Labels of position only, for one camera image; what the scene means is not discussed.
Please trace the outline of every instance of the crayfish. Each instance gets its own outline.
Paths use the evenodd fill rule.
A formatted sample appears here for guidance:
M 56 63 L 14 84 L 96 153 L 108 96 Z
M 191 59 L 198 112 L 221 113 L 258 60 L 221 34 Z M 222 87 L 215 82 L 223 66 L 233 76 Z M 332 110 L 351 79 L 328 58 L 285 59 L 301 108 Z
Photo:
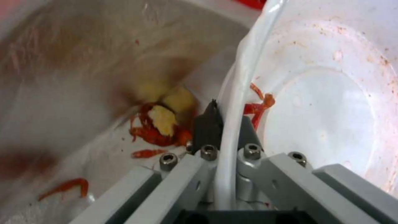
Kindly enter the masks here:
M 153 144 L 153 145 L 158 145 L 161 147 L 166 147 L 170 145 L 175 145 L 175 146 L 180 146 L 180 145 L 186 145 L 187 141 L 192 139 L 191 132 L 184 127 L 178 125 L 176 122 L 172 122 L 171 124 L 167 124 L 167 128 L 170 129 L 168 135 L 164 135 L 160 132 L 159 126 L 155 126 L 155 122 L 149 113 L 152 109 L 157 109 L 159 108 L 160 110 L 168 110 L 169 109 L 165 108 L 164 106 L 158 105 L 157 103 L 147 103 L 141 106 L 138 114 L 138 118 L 141 122 L 142 127 L 133 127 L 133 122 L 135 119 L 135 116 L 133 116 L 130 119 L 131 122 L 131 127 L 130 127 L 130 134 L 133 136 L 133 141 L 136 140 L 136 137 L 139 136 L 141 137 L 144 141 Z
M 264 111 L 266 109 L 270 108 L 275 104 L 275 99 L 273 98 L 272 94 L 269 93 L 263 96 L 261 90 L 253 83 L 250 84 L 250 88 L 254 92 L 256 92 L 256 94 L 260 97 L 260 100 L 262 100 L 263 102 L 261 104 L 256 104 L 256 103 L 245 104 L 243 114 L 254 114 L 254 117 L 252 118 L 252 124 L 254 129 L 257 130 L 261 116 L 263 116 Z

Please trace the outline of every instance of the black plastic part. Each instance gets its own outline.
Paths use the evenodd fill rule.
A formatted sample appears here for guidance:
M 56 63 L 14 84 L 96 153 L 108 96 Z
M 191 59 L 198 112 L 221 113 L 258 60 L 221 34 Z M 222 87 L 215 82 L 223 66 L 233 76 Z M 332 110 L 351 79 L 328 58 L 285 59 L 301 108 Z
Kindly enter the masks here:
M 223 127 L 216 100 L 212 100 L 205 112 L 193 121 L 192 147 L 187 149 L 189 153 L 195 154 L 203 145 L 213 145 L 220 149 Z
M 252 121 L 248 116 L 243 115 L 242 124 L 240 125 L 238 150 L 245 147 L 245 145 L 248 143 L 257 144 L 261 147 L 260 140 L 257 137 L 256 131 L 254 130 Z
M 316 224 L 303 211 L 182 211 L 174 224 Z

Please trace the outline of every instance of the red crayfish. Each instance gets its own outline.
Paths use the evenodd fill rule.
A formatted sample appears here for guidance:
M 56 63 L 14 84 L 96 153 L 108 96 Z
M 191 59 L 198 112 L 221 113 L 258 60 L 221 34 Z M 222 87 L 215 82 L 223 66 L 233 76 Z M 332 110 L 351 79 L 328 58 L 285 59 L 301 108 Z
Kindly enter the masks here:
M 269 93 L 263 96 L 261 90 L 253 83 L 250 84 L 250 88 L 257 93 L 257 95 L 260 97 L 260 100 L 263 102 L 261 104 L 245 104 L 243 114 L 254 114 L 254 117 L 252 118 L 252 124 L 254 129 L 257 130 L 261 116 L 263 116 L 263 113 L 266 109 L 275 104 L 275 99 L 273 98 L 272 94 Z
M 133 127 L 135 116 L 130 119 L 131 127 L 129 132 L 133 136 L 133 141 L 139 136 L 146 142 L 161 147 L 186 145 L 187 141 L 192 139 L 189 130 L 182 126 L 174 125 L 174 134 L 172 136 L 164 136 L 153 125 L 153 120 L 149 117 L 148 112 L 156 105 L 156 103 L 147 103 L 140 108 L 138 118 L 141 121 L 142 127 Z

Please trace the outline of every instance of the yellow food chunk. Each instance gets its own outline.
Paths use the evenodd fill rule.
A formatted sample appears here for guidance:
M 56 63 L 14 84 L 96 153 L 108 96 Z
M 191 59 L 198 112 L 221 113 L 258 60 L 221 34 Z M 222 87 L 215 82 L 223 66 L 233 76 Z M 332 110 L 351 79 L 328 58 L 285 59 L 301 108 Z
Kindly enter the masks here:
M 193 108 L 196 104 L 196 99 L 189 90 L 179 86 L 163 99 L 163 103 L 178 114 Z
M 142 80 L 135 87 L 135 94 L 139 100 L 155 102 L 169 90 L 170 87 L 164 81 Z
M 174 135 L 173 127 L 177 124 L 177 121 L 173 112 L 165 107 L 156 105 L 148 112 L 148 116 L 152 119 L 153 125 L 163 136 Z

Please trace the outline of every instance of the plastic liner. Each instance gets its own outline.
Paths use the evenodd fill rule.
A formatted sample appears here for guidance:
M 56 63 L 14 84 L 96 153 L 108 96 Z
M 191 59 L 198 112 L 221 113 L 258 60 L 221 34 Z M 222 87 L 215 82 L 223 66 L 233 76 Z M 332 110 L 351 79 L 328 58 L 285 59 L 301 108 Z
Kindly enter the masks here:
M 247 29 L 178 1 L 35 6 L 4 17 L 0 33 L 0 222 L 66 223 L 146 164 L 130 157 L 155 148 L 131 142 L 134 106 L 166 94 Z M 74 189 L 37 202 L 77 177 L 89 181 L 87 198 Z

